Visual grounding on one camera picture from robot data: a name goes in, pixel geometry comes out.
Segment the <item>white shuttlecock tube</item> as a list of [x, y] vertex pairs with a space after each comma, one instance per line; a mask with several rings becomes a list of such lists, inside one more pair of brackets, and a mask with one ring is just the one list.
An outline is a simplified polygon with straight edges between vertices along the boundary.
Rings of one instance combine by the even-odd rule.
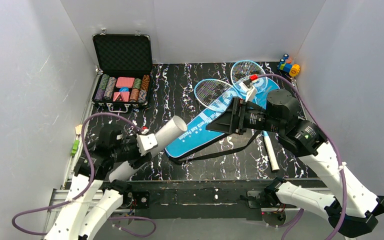
[[109, 181], [113, 182], [129, 180], [144, 165], [150, 162], [158, 153], [163, 151], [169, 144], [179, 138], [188, 130], [185, 121], [175, 115], [156, 133], [138, 133], [135, 136], [138, 153], [127, 157], [120, 166], [109, 174]]

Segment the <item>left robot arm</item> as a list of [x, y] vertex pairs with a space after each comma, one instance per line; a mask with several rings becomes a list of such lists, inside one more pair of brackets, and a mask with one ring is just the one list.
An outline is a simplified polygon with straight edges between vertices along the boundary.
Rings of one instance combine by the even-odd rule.
[[104, 127], [98, 140], [85, 148], [74, 170], [66, 204], [61, 207], [46, 240], [91, 240], [130, 190], [127, 180], [159, 147], [145, 128], [125, 135], [120, 127]]

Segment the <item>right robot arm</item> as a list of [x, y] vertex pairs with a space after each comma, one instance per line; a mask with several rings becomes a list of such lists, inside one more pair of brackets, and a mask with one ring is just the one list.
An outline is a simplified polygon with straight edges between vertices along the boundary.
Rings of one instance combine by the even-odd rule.
[[384, 213], [384, 196], [368, 190], [339, 160], [331, 141], [309, 120], [299, 117], [299, 101], [285, 89], [268, 93], [266, 107], [234, 97], [206, 129], [243, 134], [248, 129], [276, 133], [278, 142], [310, 167], [329, 188], [322, 194], [277, 177], [261, 193], [272, 206], [287, 204], [327, 220], [337, 233], [356, 238], [371, 233]]

